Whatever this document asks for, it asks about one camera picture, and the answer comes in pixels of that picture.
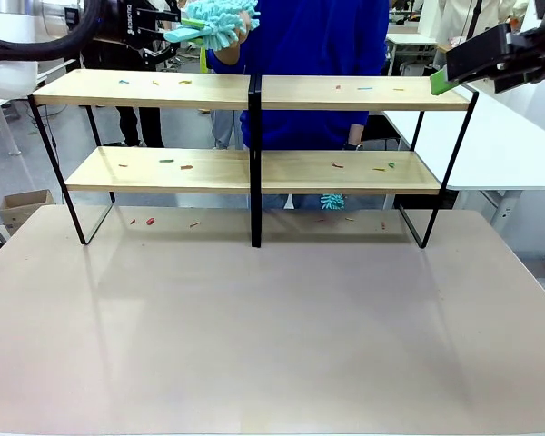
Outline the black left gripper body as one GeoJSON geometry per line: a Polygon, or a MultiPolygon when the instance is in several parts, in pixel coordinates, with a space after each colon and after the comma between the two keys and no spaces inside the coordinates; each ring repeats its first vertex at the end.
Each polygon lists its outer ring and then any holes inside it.
{"type": "Polygon", "coordinates": [[[140,1],[105,0],[99,14],[95,41],[117,45],[140,46],[136,39],[136,15],[140,1]]]}

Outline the person's right hand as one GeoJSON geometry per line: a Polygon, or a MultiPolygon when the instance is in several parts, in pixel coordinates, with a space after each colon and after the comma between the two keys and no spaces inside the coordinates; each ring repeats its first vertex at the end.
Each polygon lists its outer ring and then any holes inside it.
{"type": "Polygon", "coordinates": [[[248,13],[241,11],[239,16],[243,20],[243,25],[239,29],[234,30],[237,39],[232,41],[228,47],[214,53],[215,57],[226,65],[235,65],[238,63],[241,45],[247,40],[251,30],[251,17],[248,13]]]}

